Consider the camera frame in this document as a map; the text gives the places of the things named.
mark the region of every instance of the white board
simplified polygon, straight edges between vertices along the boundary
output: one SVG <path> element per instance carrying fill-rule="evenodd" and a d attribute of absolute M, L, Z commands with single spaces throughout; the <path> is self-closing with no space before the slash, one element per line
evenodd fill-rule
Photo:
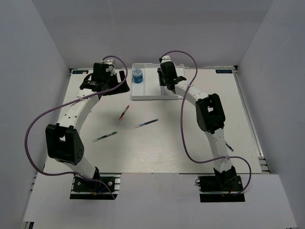
<path fill-rule="evenodd" d="M 190 81 L 194 69 L 185 69 Z M 65 102 L 78 96 L 78 89 L 85 75 L 73 74 Z M 132 80 L 128 71 L 128 84 Z M 218 93 L 226 115 L 224 136 L 233 147 L 231 156 L 242 156 L 249 161 L 254 173 L 261 173 L 257 151 L 251 136 L 233 74 L 216 74 L 215 70 L 200 69 L 193 83 L 208 94 Z M 127 105 L 129 110 L 118 122 Z M 181 100 L 132 101 L 131 94 L 102 97 L 93 108 L 81 129 L 81 139 L 88 160 L 105 173 L 214 173 L 213 163 L 195 164 L 186 156 L 180 133 Z M 62 117 L 69 108 L 63 108 Z M 189 102 L 184 107 L 184 135 L 190 155 L 196 160 L 212 158 L 210 145 L 196 121 L 195 107 Z M 159 121 L 137 128 L 138 124 L 158 118 Z M 113 131 L 116 135 L 92 142 L 98 136 Z M 237 173 L 248 173 L 247 165 L 233 160 Z M 57 172 L 59 163 L 48 158 L 46 171 Z"/>

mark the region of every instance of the white tray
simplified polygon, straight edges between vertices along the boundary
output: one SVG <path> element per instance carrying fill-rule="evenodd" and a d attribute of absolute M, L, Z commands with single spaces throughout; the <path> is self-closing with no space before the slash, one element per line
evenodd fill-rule
<path fill-rule="evenodd" d="M 162 100 L 182 99 L 181 96 L 175 95 L 167 90 L 166 87 L 159 85 L 159 75 L 157 69 L 160 64 L 154 63 L 134 63 L 132 69 L 140 68 L 143 71 L 143 81 L 135 83 L 132 80 L 132 100 Z M 184 76 L 184 65 L 176 66 L 178 76 Z"/>

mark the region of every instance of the marker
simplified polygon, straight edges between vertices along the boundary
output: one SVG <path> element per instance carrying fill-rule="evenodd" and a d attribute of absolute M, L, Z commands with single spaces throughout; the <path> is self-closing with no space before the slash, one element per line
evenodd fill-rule
<path fill-rule="evenodd" d="M 123 113 L 121 114 L 121 116 L 119 117 L 119 120 L 121 120 L 121 118 L 123 118 L 124 114 L 126 113 L 126 111 L 128 110 L 130 106 L 128 105 L 125 110 L 123 111 Z"/>
<path fill-rule="evenodd" d="M 225 141 L 225 145 L 233 152 L 234 149 L 232 147 L 230 147 L 230 145 Z"/>
<path fill-rule="evenodd" d="M 112 132 L 112 133 L 110 133 L 110 134 L 104 135 L 104 136 L 102 136 L 102 137 L 98 137 L 98 138 L 96 138 L 96 139 L 92 140 L 92 142 L 96 142 L 96 141 L 98 141 L 98 140 L 101 140 L 101 139 L 107 138 L 107 137 L 109 137 L 109 136 L 111 136 L 111 135 L 114 135 L 114 134 L 116 134 L 116 133 L 118 133 L 118 132 L 117 132 L 117 131 L 115 131 L 115 132 Z"/>
<path fill-rule="evenodd" d="M 159 120 L 159 119 L 157 118 L 157 119 L 151 120 L 151 121 L 149 121 L 149 122 L 146 122 L 146 123 L 142 123 L 142 124 L 140 124 L 140 125 L 137 125 L 137 126 L 135 126 L 134 128 L 138 128 L 138 127 L 141 127 L 141 126 L 150 124 L 150 123 L 154 123 L 154 122 L 157 122 L 158 120 Z"/>

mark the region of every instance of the white wall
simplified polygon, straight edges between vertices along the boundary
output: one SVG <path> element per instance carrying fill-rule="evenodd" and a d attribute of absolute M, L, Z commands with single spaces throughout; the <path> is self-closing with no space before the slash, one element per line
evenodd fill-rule
<path fill-rule="evenodd" d="M 35 176 L 24 134 L 38 114 L 62 103 L 69 70 L 30 0 L 1 1 L 0 31 L 0 228 L 18 229 Z M 43 118 L 30 134 L 31 155 L 40 168 L 44 129 L 57 115 Z"/>
<path fill-rule="evenodd" d="M 69 68 L 116 54 L 131 67 L 188 51 L 199 66 L 236 65 L 272 0 L 33 0 Z M 192 61 L 183 55 L 186 66 Z"/>
<path fill-rule="evenodd" d="M 246 90 L 269 168 L 305 228 L 305 1 L 275 0 L 243 57 Z"/>

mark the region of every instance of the white robotic arm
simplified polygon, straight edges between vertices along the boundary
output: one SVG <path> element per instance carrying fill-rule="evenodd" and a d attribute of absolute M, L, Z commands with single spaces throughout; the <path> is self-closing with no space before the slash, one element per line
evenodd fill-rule
<path fill-rule="evenodd" d="M 94 64 L 93 73 L 87 75 L 80 85 L 78 93 L 80 101 L 73 104 L 57 124 L 49 124 L 45 131 L 49 157 L 64 163 L 74 172 L 91 179 L 100 179 L 99 170 L 84 156 L 84 145 L 79 133 L 91 109 L 99 102 L 102 95 L 96 94 L 86 97 L 114 88 L 119 84 L 112 63 L 113 60 L 107 60 Z M 125 73 L 124 71 L 119 73 L 122 82 Z M 124 82 L 120 87 L 103 94 L 103 96 L 127 91 L 129 91 L 129 87 Z M 95 182 L 87 183 L 88 186 L 95 185 Z"/>
<path fill-rule="evenodd" d="M 219 96 L 208 95 L 189 85 L 184 77 L 177 76 L 169 56 L 162 57 L 160 61 L 160 69 L 158 69 L 160 86 L 166 86 L 168 90 L 182 97 L 190 86 L 185 99 L 196 107 L 197 123 L 209 140 L 213 157 L 228 157 L 224 140 L 225 116 Z M 236 177 L 235 168 L 229 158 L 215 160 L 214 171 L 222 183 Z"/>

